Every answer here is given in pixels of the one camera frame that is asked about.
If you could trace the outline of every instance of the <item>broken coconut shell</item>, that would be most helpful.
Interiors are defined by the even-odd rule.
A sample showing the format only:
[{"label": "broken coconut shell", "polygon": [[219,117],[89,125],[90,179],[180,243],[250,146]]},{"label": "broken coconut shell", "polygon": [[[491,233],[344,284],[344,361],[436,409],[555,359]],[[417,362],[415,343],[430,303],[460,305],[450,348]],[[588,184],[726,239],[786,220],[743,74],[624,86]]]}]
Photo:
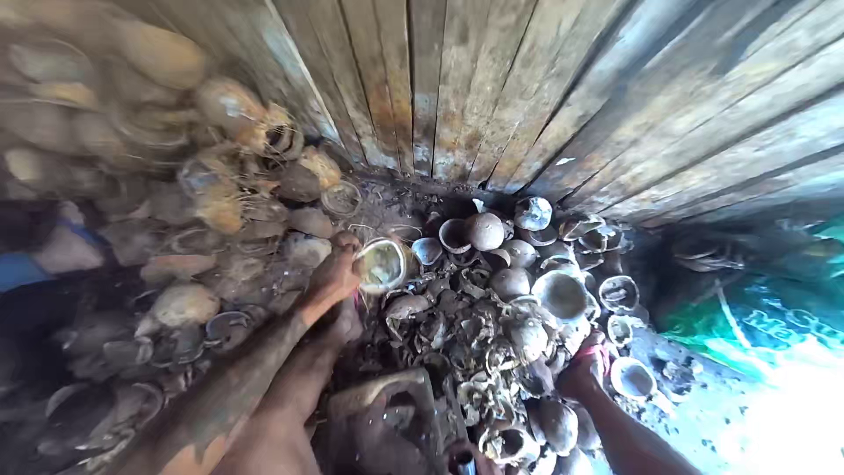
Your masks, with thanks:
[{"label": "broken coconut shell", "polygon": [[524,269],[502,269],[493,274],[488,285],[507,302],[530,293],[530,275]]},{"label": "broken coconut shell", "polygon": [[112,24],[122,55],[155,83],[184,90],[202,82],[208,58],[193,41],[134,19],[116,19]]},{"label": "broken coconut shell", "polygon": [[610,311],[630,311],[639,303],[639,286],[629,276],[613,276],[598,288],[601,304]]},{"label": "broken coconut shell", "polygon": [[446,251],[452,254],[462,254],[472,248],[466,237],[466,221],[450,219],[440,226],[440,243]]},{"label": "broken coconut shell", "polygon": [[559,456],[568,456],[577,445],[577,415],[562,401],[539,402],[539,425],[551,448]]},{"label": "broken coconut shell", "polygon": [[510,267],[528,268],[538,256],[536,249],[521,239],[511,239],[503,243],[501,248],[510,255]]},{"label": "broken coconut shell", "polygon": [[557,230],[553,227],[546,227],[539,231],[529,231],[520,227],[516,228],[516,235],[522,241],[537,247],[549,246],[557,240]]},{"label": "broken coconut shell", "polygon": [[150,312],[164,325],[181,327],[204,324],[217,314],[219,298],[200,284],[167,287],[155,300]]},{"label": "broken coconut shell", "polygon": [[539,231],[548,227],[553,212],[551,203],[545,198],[532,196],[516,203],[516,215],[513,222],[521,229]]},{"label": "broken coconut shell", "polygon": [[478,213],[465,222],[465,235],[474,248],[490,251],[504,242],[504,227],[501,219],[492,213]]},{"label": "broken coconut shell", "polygon": [[435,237],[417,239],[410,249],[422,265],[433,265],[442,255],[442,246]]},{"label": "broken coconut shell", "polygon": [[287,219],[291,229],[311,234],[318,238],[328,239],[334,235],[334,225],[331,219],[318,208],[299,208],[292,210]]},{"label": "broken coconut shell", "polygon": [[348,218],[358,212],[360,204],[363,203],[363,198],[360,196],[358,187],[340,180],[340,183],[322,191],[320,201],[322,207],[332,215]]}]

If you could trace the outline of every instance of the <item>pile of coconut husks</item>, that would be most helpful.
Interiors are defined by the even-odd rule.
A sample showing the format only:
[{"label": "pile of coconut husks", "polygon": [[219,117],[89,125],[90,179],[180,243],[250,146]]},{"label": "pile of coconut husks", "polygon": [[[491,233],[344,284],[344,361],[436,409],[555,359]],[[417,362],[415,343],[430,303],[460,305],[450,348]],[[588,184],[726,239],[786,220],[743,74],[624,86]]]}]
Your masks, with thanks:
[{"label": "pile of coconut husks", "polygon": [[95,470],[290,306],[331,252],[326,211],[353,215],[360,191],[185,36],[86,0],[2,16],[3,197],[93,203],[89,226],[148,289],[55,335],[76,382],[33,415],[43,472]]},{"label": "pile of coconut husks", "polygon": [[619,224],[555,216],[539,197],[518,201],[512,219],[475,204],[467,219],[431,213],[409,248],[381,242],[385,264],[362,287],[381,292],[380,321],[355,365],[425,366],[495,462],[533,475],[555,466],[585,473],[583,451],[600,440],[555,381],[592,328],[606,329],[618,357],[631,326],[647,321],[637,285],[621,272],[632,242]]}]

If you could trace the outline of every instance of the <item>coconut husk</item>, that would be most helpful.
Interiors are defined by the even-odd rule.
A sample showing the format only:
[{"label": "coconut husk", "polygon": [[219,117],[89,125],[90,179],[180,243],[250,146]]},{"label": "coconut husk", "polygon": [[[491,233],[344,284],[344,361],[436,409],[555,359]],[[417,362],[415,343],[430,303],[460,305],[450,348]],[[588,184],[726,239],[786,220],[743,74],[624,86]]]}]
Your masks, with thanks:
[{"label": "coconut husk", "polygon": [[208,57],[185,36],[133,19],[116,19],[112,24],[117,48],[156,84],[185,90],[204,79]]},{"label": "coconut husk", "polygon": [[305,147],[298,162],[319,178],[321,190],[329,189],[340,183],[343,174],[340,172],[337,162],[328,158],[328,155],[322,153],[317,147]]},{"label": "coconut husk", "polygon": [[[247,148],[251,148],[250,140],[240,141],[240,136],[255,128],[267,115],[267,109],[252,91],[234,79],[223,76],[210,78],[199,86],[196,102],[199,111],[212,124],[222,127],[230,138],[238,139]],[[261,151],[262,141],[256,152]]]}]

